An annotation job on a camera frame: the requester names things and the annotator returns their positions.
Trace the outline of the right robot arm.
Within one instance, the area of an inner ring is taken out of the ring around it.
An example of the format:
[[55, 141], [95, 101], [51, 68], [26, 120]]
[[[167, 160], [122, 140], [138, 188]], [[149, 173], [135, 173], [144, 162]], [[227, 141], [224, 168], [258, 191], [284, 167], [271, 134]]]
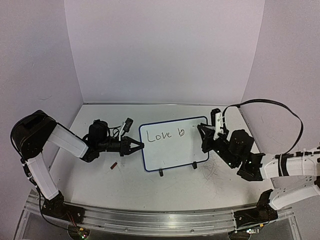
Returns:
[[216, 133], [213, 126], [201, 123], [197, 129], [204, 153], [214, 151], [237, 175], [248, 182], [272, 178], [303, 176], [301, 185], [264, 191], [255, 207], [234, 212], [237, 229], [266, 224], [278, 218], [282, 208], [320, 194], [320, 149], [294, 153], [252, 153], [254, 143], [245, 130], [235, 130], [231, 137]]

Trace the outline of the blue framed whiteboard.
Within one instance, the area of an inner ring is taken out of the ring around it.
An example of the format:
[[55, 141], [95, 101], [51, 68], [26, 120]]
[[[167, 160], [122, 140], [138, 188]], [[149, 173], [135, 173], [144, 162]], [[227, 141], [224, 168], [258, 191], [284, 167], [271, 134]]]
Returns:
[[142, 124], [139, 137], [144, 143], [144, 169], [157, 172], [207, 161], [210, 154], [202, 151], [198, 131], [198, 125], [207, 122], [206, 116], [196, 116]]

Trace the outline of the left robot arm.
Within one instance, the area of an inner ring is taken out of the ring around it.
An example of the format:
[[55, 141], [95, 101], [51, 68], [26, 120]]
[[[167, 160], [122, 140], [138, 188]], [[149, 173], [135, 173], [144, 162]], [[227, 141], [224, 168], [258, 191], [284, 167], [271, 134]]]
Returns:
[[145, 146], [126, 135], [133, 122], [127, 118], [121, 126], [110, 127], [106, 121], [96, 119], [88, 127], [87, 134], [79, 137], [44, 111], [37, 110], [13, 126], [10, 141], [20, 156], [27, 179], [43, 198], [39, 207], [43, 216], [79, 224], [85, 214], [83, 207], [65, 202], [45, 162], [45, 147], [55, 145], [85, 163], [98, 159], [101, 153], [129, 156]]

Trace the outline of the red marker cap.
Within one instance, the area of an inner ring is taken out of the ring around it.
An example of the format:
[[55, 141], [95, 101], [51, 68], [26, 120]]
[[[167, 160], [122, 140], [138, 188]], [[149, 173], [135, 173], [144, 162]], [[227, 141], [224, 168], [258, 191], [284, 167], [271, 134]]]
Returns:
[[118, 163], [115, 162], [115, 163], [110, 167], [110, 169], [113, 170], [113, 169], [117, 166], [117, 164], [118, 164]]

